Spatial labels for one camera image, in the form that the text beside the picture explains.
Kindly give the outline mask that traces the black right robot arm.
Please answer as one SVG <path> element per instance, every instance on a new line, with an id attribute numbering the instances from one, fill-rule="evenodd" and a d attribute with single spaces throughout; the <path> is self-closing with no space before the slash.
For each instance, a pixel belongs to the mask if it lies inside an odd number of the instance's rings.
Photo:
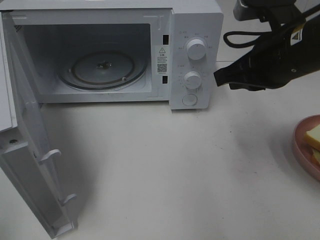
<path id="1" fill-rule="evenodd" d="M 230 31 L 223 35 L 231 48 L 251 51 L 214 72 L 217 86 L 261 91 L 278 89 L 320 69 L 320 5 L 301 12 L 294 0 L 238 0 L 238 21 L 267 22 L 265 32 Z"/>

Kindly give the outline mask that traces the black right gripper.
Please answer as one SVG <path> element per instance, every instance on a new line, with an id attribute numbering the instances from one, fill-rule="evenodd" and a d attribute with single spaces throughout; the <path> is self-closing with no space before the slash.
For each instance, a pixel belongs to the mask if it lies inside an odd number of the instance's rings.
<path id="1" fill-rule="evenodd" d="M 231 90 L 264 91 L 320 70 L 320 26 L 304 24 L 291 28 L 276 45 L 252 56 L 250 66 L 232 63 L 214 72 L 218 87 Z"/>

